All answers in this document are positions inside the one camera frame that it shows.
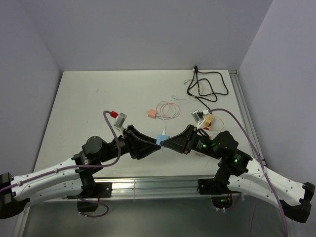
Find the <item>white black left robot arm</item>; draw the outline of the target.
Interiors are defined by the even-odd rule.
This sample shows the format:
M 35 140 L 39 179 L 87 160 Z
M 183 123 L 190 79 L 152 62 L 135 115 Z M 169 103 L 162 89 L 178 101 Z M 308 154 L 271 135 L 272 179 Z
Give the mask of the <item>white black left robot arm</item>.
M 154 138 L 130 125 L 109 143 L 98 136 L 90 137 L 82 151 L 55 166 L 20 176 L 3 173 L 0 217 L 11 218 L 33 204 L 62 196 L 91 197 L 96 192 L 93 174 L 116 164 L 122 155 L 142 159 L 160 149 Z

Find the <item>yellow charger plug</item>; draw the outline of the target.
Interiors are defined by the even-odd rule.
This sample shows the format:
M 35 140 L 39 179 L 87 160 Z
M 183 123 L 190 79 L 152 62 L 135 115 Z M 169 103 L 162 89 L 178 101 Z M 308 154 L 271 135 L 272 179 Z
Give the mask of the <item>yellow charger plug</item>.
M 207 115 L 205 117 L 205 127 L 210 127 L 213 123 L 214 115 Z

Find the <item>blue charger plug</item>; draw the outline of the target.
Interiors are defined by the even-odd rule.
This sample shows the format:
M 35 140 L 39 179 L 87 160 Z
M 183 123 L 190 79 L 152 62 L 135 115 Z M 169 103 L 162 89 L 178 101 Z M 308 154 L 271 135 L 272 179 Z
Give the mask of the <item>blue charger plug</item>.
M 156 144 L 157 145 L 161 145 L 161 142 L 165 141 L 165 140 L 168 140 L 170 138 L 170 136 L 168 135 L 165 135 L 165 134 L 159 134 L 157 136 L 157 139 L 156 139 Z

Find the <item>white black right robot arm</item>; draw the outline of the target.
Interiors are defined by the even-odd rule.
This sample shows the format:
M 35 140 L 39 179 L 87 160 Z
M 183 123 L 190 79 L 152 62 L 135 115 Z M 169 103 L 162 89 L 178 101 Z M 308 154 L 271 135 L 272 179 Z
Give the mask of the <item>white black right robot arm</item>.
M 305 223 L 310 215 L 315 186 L 292 181 L 261 166 L 258 160 L 237 148 L 238 142 L 228 131 L 210 137 L 189 125 L 160 144 L 181 154 L 195 151 L 219 160 L 213 178 L 198 180 L 197 191 L 201 195 L 243 193 L 280 208 L 286 217 L 299 223 Z

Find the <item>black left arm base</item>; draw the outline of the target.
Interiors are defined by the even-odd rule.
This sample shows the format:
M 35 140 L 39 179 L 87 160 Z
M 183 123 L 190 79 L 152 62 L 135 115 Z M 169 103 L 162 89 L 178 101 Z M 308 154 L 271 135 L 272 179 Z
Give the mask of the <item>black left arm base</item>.
M 112 183 L 96 183 L 95 187 L 88 195 L 67 196 L 67 199 L 77 200 L 77 211 L 79 215 L 89 218 L 102 217 L 108 214 L 109 207 L 101 201 L 101 198 L 110 198 L 112 194 Z M 102 214 L 95 214 L 98 207 L 103 207 L 105 211 Z

